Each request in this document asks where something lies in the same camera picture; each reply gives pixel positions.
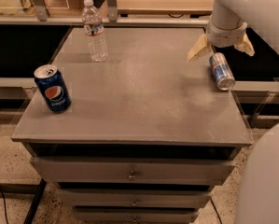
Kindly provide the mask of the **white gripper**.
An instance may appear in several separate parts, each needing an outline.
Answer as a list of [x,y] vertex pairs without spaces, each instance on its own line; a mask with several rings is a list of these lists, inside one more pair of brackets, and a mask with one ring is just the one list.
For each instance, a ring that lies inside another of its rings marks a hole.
[[202,34],[188,51],[187,61],[197,60],[212,52],[212,45],[218,48],[233,46],[247,54],[254,56],[255,51],[251,41],[245,33],[247,24],[243,22],[238,28],[221,29],[211,22],[206,27],[206,34]]

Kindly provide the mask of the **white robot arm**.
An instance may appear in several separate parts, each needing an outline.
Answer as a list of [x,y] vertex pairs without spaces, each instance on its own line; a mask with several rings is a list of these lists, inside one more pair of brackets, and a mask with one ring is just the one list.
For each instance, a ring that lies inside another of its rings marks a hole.
[[[251,54],[251,27],[279,55],[279,0],[214,0],[206,37],[188,52],[193,60],[212,45]],[[279,224],[279,123],[261,136],[246,162],[234,224]]]

